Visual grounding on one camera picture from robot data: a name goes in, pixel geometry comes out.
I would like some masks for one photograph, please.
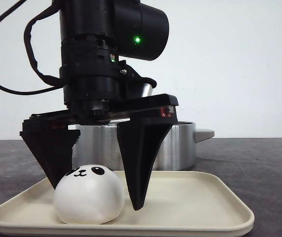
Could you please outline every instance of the black cable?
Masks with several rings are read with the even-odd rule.
[[[5,13],[3,13],[0,16],[0,22],[5,17],[10,15],[13,11],[15,11],[17,8],[19,8],[26,1],[27,0],[20,0],[16,4],[14,4],[9,10],[7,10]],[[8,88],[0,85],[0,90],[5,91],[5,92],[10,93],[10,94],[15,94],[15,95],[36,95],[36,94],[41,94],[41,93],[45,93],[45,92],[60,89],[60,88],[62,88],[62,86],[54,86],[54,87],[50,87],[50,88],[47,88],[47,89],[35,90],[35,91],[16,91],[16,90],[8,89]]]

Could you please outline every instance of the plastic tray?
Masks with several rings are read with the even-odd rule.
[[[116,172],[126,185],[124,172]],[[253,227],[253,212],[216,176],[153,171],[144,207],[134,211],[126,191],[118,218],[103,225],[63,224],[44,179],[0,205],[0,233],[10,236],[238,237]]]

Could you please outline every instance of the white panda ball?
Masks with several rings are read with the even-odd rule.
[[[83,165],[60,180],[53,204],[64,223],[102,224],[121,213],[123,184],[113,171],[103,165]]]

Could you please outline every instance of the table surface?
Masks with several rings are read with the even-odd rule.
[[[245,237],[282,237],[282,138],[214,138],[197,156],[193,170],[218,176],[254,212]],[[23,141],[0,141],[0,204],[44,177]]]

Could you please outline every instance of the stainless steel pot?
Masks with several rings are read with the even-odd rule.
[[[117,123],[105,126],[81,126],[81,136],[75,145],[73,164],[102,164],[113,170],[123,170],[117,141]],[[196,143],[212,138],[214,131],[196,129],[193,122],[174,125],[162,142],[153,170],[184,170],[195,164]]]

